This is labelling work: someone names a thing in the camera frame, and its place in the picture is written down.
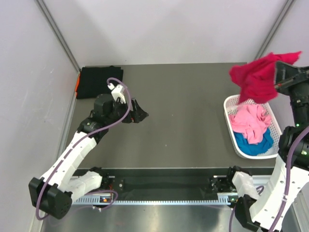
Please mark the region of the red t shirt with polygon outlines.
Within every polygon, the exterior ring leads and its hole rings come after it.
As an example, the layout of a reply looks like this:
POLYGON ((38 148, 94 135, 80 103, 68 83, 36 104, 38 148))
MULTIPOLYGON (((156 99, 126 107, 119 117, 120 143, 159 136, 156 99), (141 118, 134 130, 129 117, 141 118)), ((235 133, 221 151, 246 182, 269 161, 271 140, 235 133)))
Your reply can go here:
POLYGON ((257 104, 263 104, 277 97, 275 63, 282 61, 293 65, 300 55, 300 51, 285 54, 271 52, 250 63, 233 66, 229 75, 231 81, 240 87, 239 104, 248 99, 252 99, 257 104))

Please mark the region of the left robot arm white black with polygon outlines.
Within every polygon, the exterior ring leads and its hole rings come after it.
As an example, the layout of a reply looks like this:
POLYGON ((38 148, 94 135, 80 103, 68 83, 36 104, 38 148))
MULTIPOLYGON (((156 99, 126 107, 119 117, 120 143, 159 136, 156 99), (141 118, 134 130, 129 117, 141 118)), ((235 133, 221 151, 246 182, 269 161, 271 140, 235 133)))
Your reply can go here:
POLYGON ((36 218, 44 220, 46 216, 62 219, 71 205, 87 193, 106 191, 109 179, 101 174, 99 168, 92 168, 78 179, 72 176, 88 153, 95 148, 109 131, 118 123, 140 123, 148 113, 135 99, 129 102, 123 97, 109 94, 98 95, 90 115, 84 119, 73 139, 62 155, 40 178, 32 178, 28 188, 32 205, 36 208, 36 218))

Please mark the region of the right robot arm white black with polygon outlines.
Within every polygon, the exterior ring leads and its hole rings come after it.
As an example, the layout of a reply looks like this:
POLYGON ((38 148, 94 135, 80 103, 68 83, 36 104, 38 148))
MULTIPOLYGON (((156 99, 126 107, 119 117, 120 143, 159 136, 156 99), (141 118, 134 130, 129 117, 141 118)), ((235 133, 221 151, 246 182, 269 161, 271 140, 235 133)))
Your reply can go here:
POLYGON ((278 61, 275 88, 289 96, 295 126, 286 127, 279 140, 279 154, 261 194, 249 171, 230 167, 225 185, 237 191, 233 209, 242 227, 252 232, 280 232, 284 216, 309 181, 309 69, 278 61))

